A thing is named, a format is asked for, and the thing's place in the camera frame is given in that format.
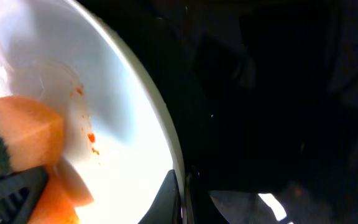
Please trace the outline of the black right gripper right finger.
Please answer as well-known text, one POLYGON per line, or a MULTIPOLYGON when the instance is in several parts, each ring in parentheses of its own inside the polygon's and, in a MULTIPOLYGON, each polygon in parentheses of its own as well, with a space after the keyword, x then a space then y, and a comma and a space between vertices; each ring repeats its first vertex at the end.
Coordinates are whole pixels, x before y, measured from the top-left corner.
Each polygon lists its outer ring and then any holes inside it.
POLYGON ((167 172, 152 205, 139 224, 182 224, 181 198, 173 169, 167 172))

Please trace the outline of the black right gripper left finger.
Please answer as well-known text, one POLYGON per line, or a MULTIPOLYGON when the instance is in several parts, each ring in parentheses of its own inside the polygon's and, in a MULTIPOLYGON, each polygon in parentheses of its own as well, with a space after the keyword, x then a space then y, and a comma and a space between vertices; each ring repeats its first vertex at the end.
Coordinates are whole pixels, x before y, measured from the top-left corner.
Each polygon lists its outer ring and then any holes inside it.
POLYGON ((43 167, 0 178, 0 223, 27 223, 47 182, 43 167))

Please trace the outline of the orange green sponge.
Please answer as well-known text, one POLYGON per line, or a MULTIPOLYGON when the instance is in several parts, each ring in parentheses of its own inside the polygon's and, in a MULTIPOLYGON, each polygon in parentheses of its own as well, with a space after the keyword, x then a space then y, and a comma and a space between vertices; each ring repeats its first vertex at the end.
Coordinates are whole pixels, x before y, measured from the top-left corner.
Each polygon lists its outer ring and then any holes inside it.
POLYGON ((48 182, 27 223, 83 223, 92 197, 75 167, 92 156, 80 103, 0 98, 0 178, 43 167, 48 182))

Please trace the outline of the light green plate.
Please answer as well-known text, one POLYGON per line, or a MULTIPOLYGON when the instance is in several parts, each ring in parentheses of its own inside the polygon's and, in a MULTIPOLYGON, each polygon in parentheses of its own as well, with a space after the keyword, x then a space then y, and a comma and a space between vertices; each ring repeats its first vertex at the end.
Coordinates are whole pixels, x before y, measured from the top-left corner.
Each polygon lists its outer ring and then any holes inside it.
POLYGON ((76 1, 0 1, 0 98, 80 103, 92 156, 75 169, 92 201, 83 223, 139 223, 181 147, 167 107, 126 43, 76 1))

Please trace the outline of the round black tray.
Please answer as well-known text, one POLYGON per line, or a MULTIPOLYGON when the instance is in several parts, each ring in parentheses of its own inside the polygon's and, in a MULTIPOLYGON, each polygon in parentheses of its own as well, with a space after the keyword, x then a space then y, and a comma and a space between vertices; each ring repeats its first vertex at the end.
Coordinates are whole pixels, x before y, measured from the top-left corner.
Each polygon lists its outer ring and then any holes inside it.
POLYGON ((162 95, 190 223, 358 223, 358 1, 85 1, 162 95))

